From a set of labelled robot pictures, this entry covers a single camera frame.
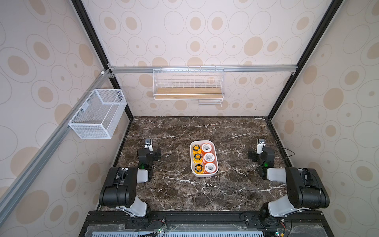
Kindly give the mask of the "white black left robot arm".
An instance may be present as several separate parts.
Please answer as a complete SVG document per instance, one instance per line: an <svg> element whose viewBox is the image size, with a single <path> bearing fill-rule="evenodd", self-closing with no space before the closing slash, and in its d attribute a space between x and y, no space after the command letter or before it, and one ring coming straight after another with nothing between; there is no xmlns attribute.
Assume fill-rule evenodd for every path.
<svg viewBox="0 0 379 237"><path fill-rule="evenodd" d="M99 195L99 203L131 217L141 218L148 215L148 204L137 197L137 184L151 181L153 163L161 159L161 149L154 151L149 147L141 148L137 151L137 157L137 167L109 169Z"/></svg>

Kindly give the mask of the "yellow tape roll navy label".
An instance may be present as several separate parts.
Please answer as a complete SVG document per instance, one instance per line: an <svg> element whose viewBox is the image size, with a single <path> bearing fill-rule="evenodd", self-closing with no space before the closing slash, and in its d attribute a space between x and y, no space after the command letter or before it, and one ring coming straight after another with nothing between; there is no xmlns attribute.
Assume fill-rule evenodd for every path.
<svg viewBox="0 0 379 237"><path fill-rule="evenodd" d="M202 163L202 154L201 153L194 154L192 161L194 164L201 164Z"/></svg>
<svg viewBox="0 0 379 237"><path fill-rule="evenodd" d="M196 164L194 167L194 172L196 174L203 174L204 173L204 166L202 164Z"/></svg>
<svg viewBox="0 0 379 237"><path fill-rule="evenodd" d="M201 146L198 144L193 145L191 149L194 154L201 153Z"/></svg>

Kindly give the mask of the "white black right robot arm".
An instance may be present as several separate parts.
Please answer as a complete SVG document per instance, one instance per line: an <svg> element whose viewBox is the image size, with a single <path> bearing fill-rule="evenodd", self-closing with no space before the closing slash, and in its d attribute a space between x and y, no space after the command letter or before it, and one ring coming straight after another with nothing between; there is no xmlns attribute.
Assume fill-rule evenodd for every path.
<svg viewBox="0 0 379 237"><path fill-rule="evenodd" d="M303 210L325 209L330 204L329 195L315 169L274 167L274 149L261 146L248 152L248 159L256 162L256 171L263 180L286 185L287 194L264 203L260 217L285 217Z"/></svg>

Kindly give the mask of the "orange white tape roll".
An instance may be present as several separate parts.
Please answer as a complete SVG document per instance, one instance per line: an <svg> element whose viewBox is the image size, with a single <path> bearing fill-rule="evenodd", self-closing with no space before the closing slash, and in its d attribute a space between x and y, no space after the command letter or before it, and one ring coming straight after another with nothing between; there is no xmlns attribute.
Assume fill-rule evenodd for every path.
<svg viewBox="0 0 379 237"><path fill-rule="evenodd" d="M214 162L215 161L215 155L213 154L213 153L206 153L206 154L204 154L204 156L203 156L203 162L205 163L205 164L207 164L207 163L212 163L212 162Z"/></svg>
<svg viewBox="0 0 379 237"><path fill-rule="evenodd" d="M211 144L209 144L209 143L204 143L204 144L202 144L202 146L201 146L201 150L202 150L202 152L203 153L211 153L211 151L212 151L212 145Z"/></svg>
<svg viewBox="0 0 379 237"><path fill-rule="evenodd" d="M217 167L214 163L206 163L204 165L204 173L206 174L212 174L217 171Z"/></svg>

